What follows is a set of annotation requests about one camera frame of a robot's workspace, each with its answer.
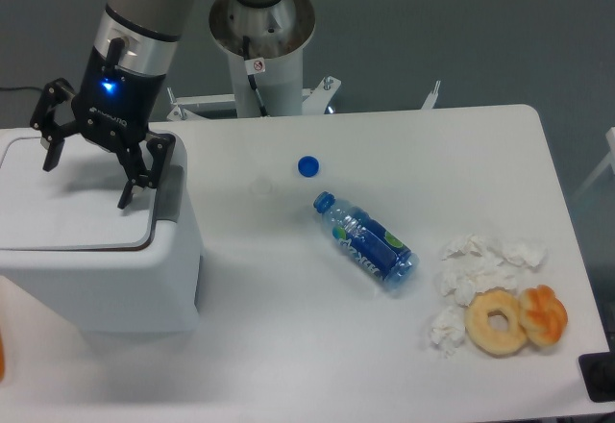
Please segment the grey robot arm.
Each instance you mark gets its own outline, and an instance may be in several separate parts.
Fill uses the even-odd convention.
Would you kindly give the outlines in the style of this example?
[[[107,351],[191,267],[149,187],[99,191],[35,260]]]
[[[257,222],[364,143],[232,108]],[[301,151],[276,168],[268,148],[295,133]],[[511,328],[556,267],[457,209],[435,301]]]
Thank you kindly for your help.
[[[31,117],[54,169],[68,137],[114,153],[127,177],[119,206],[157,188],[175,147],[149,116],[195,0],[107,0],[79,88],[65,79],[43,88]],[[309,0],[215,0],[215,43],[227,55],[237,114],[299,115],[303,51],[315,29]]]

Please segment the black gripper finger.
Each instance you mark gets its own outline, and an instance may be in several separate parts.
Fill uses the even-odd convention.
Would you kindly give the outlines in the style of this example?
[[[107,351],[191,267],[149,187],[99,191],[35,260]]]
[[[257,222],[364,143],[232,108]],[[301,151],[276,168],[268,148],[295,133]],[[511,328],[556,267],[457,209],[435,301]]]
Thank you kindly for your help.
[[[45,85],[33,111],[30,126],[41,133],[41,144],[47,151],[42,167],[46,172],[58,165],[65,139],[77,133],[75,120],[60,125],[55,119],[57,106],[70,102],[75,95],[64,78],[56,79]]]
[[[127,177],[117,207],[124,210],[133,196],[145,188],[157,189],[164,179],[170,164],[176,138],[171,134],[148,131],[145,135],[145,148],[149,154],[148,162],[143,157],[139,143],[126,144],[119,138],[116,156]]]

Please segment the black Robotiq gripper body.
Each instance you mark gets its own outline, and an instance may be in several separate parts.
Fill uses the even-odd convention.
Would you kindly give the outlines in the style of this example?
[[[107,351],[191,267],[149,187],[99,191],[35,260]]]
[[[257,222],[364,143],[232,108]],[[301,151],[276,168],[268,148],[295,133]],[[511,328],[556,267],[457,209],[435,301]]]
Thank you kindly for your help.
[[[143,141],[163,76],[142,76],[121,68],[109,75],[106,63],[92,50],[71,109],[79,133],[112,152],[128,149]]]

